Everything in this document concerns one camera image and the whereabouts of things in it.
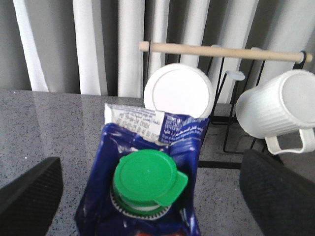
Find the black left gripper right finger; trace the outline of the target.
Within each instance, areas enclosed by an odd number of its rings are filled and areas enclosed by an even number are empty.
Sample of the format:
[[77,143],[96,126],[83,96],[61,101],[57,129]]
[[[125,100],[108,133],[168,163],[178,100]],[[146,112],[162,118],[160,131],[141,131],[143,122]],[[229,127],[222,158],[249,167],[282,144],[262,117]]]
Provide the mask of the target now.
[[265,236],[315,234],[315,184],[271,156],[244,151],[242,196]]

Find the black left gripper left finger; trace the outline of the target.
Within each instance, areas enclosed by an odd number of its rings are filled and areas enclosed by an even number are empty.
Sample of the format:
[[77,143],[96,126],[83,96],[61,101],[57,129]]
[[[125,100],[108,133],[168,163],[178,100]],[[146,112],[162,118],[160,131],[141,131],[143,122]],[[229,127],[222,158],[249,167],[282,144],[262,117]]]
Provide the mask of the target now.
[[0,234],[46,235],[62,194],[61,160],[48,157],[0,189]]

